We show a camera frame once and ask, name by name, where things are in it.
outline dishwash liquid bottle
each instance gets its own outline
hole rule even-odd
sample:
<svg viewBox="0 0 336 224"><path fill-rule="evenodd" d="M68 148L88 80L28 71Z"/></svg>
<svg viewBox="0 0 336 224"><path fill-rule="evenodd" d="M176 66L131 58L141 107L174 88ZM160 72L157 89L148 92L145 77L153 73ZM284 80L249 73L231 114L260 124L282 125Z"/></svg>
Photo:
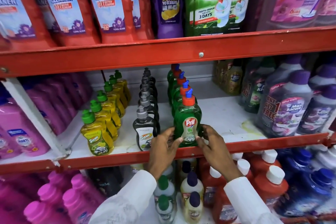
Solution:
<svg viewBox="0 0 336 224"><path fill-rule="evenodd" d="M136 142L142 151L151 149L151 141L157 136L156 121L148 116L146 108L138 106L136 111L137 119L133 122L133 128L136 131Z"/></svg>
<svg viewBox="0 0 336 224"><path fill-rule="evenodd" d="M124 108L126 109L128 105L128 100L124 95L124 87L120 84L117 84L117 79L114 77L114 75L110 75L109 83L112 85L113 90L118 92L118 94L120 95L120 101L123 104Z"/></svg>
<svg viewBox="0 0 336 224"><path fill-rule="evenodd" d="M108 100L114 101L116 103L116 107L119 108L120 113L121 113L120 118L123 117L125 115L125 109L124 109L123 104L120 101L119 93L113 90L113 87L109 82L105 82L104 90L106 92Z"/></svg>
<svg viewBox="0 0 336 224"><path fill-rule="evenodd" d="M182 97L182 105L179 106L174 116L174 139L183 138L179 147L197 146L196 136L201 136L202 111L195 103L193 89L186 92Z"/></svg>
<svg viewBox="0 0 336 224"><path fill-rule="evenodd" d="M127 87L127 81L126 79L123 79L121 73L119 72L119 70L116 70L115 73L114 73L114 77L117 79L117 82L118 84L121 84L123 85L124 87L124 95L126 96L127 100L128 100L128 103L129 101L131 101L131 93Z"/></svg>
<svg viewBox="0 0 336 224"><path fill-rule="evenodd" d="M113 123L115 127L119 129L121 127L119 108L116 107L114 102L108 100L106 94L102 90L99 90L97 93L97 99L100 102L101 107L103 108L103 110L110 111Z"/></svg>
<svg viewBox="0 0 336 224"><path fill-rule="evenodd" d="M95 120L95 115L89 110L83 110L82 120L81 133L87 139L91 153L95 156L110 154L114 146L105 123Z"/></svg>

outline hand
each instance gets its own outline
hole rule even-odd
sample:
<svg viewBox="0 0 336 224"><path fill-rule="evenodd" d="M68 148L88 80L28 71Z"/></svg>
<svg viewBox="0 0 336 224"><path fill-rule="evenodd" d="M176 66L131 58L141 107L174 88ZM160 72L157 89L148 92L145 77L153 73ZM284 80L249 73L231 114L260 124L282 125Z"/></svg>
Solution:
<svg viewBox="0 0 336 224"><path fill-rule="evenodd" d="M174 127L168 128L165 132L152 139L149 152L148 172L150 172L156 180L160 178L162 173L173 162L176 151L183 141L182 137L180 137L168 147L168 141L172 140L174 130Z"/></svg>
<svg viewBox="0 0 336 224"><path fill-rule="evenodd" d="M198 146L203 150L204 156L215 170L224 176L227 182L243 176L231 157L223 137L211 126L201 124L203 137L209 141L209 145L201 137L196 137Z"/></svg>

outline magenta bottle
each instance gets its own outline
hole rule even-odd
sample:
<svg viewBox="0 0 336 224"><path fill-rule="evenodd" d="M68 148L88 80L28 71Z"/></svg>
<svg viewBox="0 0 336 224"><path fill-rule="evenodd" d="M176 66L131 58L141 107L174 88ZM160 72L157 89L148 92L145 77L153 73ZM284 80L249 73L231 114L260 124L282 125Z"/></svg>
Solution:
<svg viewBox="0 0 336 224"><path fill-rule="evenodd" d="M0 158L13 158L21 154L19 145L0 128Z"/></svg>
<svg viewBox="0 0 336 224"><path fill-rule="evenodd" d="M65 128L67 128L72 121L72 118L65 104L57 97L57 89L54 86L45 83L37 83L34 88L43 91L48 95L51 105L54 107L57 114L64 122Z"/></svg>
<svg viewBox="0 0 336 224"><path fill-rule="evenodd" d="M71 182L69 177L63 173L57 173L56 171L52 171L48 175L48 179L50 184L59 188L62 193L66 192L68 189L71 188Z"/></svg>
<svg viewBox="0 0 336 224"><path fill-rule="evenodd" d="M58 212L63 213L67 212L64 203L63 203L63 194L60 189L58 189L56 186L47 183L44 184L37 194L40 197L40 200L42 202L45 202L48 205L54 206Z"/></svg>
<svg viewBox="0 0 336 224"><path fill-rule="evenodd" d="M50 146L21 108L3 98L0 98L0 123L27 156L39 156L49 151Z"/></svg>
<svg viewBox="0 0 336 224"><path fill-rule="evenodd" d="M73 224L88 224L98 208L98 204L90 202L75 189L69 189L65 192L63 201Z"/></svg>
<svg viewBox="0 0 336 224"><path fill-rule="evenodd" d="M16 190L11 184L0 180L0 202L6 208L22 213L31 201L28 196Z"/></svg>
<svg viewBox="0 0 336 224"><path fill-rule="evenodd" d="M66 106L66 108L68 109L70 113L70 116L74 118L78 111L72 104L70 95L65 90L64 84L61 81L56 80L54 78L48 78L44 81L44 83L52 85L56 88L57 97L60 98L60 100L64 103L64 105Z"/></svg>
<svg viewBox="0 0 336 224"><path fill-rule="evenodd" d="M105 201L105 197L95 186L82 174L75 175L71 179L72 188L85 195L90 201L95 201L100 205Z"/></svg>
<svg viewBox="0 0 336 224"><path fill-rule="evenodd" d="M84 102L80 97L79 93L77 92L76 88L74 87L74 82L70 74L68 73L58 74L55 76L55 78L57 78L63 83L65 90L68 92L70 96L73 106L78 110Z"/></svg>
<svg viewBox="0 0 336 224"><path fill-rule="evenodd" d="M44 202L31 202L23 213L32 224L72 224L67 215L57 212Z"/></svg>

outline red metal shelf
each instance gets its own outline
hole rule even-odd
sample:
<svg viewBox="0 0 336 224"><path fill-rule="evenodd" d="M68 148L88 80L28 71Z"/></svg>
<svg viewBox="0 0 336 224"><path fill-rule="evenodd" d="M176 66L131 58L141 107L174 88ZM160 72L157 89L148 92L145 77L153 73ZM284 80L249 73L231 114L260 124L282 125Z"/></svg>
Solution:
<svg viewBox="0 0 336 224"><path fill-rule="evenodd" d="M336 27L0 52L0 77L336 50Z"/></svg>
<svg viewBox="0 0 336 224"><path fill-rule="evenodd" d="M328 145L328 133L315 135L281 137L272 139L260 139L253 141L242 141L227 143L230 153L251 152L267 149L277 149L286 147L298 147L312 144ZM198 158L202 157L203 152L199 147L186 147L177 150L175 159L179 158ZM136 163L146 163L149 161L149 152L132 152L124 154L112 154L106 156L92 156L85 158L72 158L59 160L61 167L67 169L87 169L94 167L111 167L129 165Z"/></svg>

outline white cap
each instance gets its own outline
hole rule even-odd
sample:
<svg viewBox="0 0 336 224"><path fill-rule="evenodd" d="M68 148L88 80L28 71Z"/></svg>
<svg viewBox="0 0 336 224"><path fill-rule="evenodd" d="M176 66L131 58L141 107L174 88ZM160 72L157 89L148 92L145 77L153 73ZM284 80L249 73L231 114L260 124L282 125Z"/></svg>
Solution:
<svg viewBox="0 0 336 224"><path fill-rule="evenodd" d="M267 179L273 184L281 184L285 178L285 172L277 166L270 166L267 173Z"/></svg>
<svg viewBox="0 0 336 224"><path fill-rule="evenodd" d="M246 159L239 159L237 161L237 167L244 176L249 173L250 166L250 163Z"/></svg>
<svg viewBox="0 0 336 224"><path fill-rule="evenodd" d="M261 155L261 158L266 161L267 163L273 164L277 159L278 153L276 150L265 150L264 153Z"/></svg>
<svg viewBox="0 0 336 224"><path fill-rule="evenodd" d="M231 154L231 157L233 160L237 161L238 159L241 159L243 157L243 152Z"/></svg>
<svg viewBox="0 0 336 224"><path fill-rule="evenodd" d="M213 177L213 178L219 178L221 177L221 173L218 172L217 170L215 170L213 167L210 167L210 175Z"/></svg>

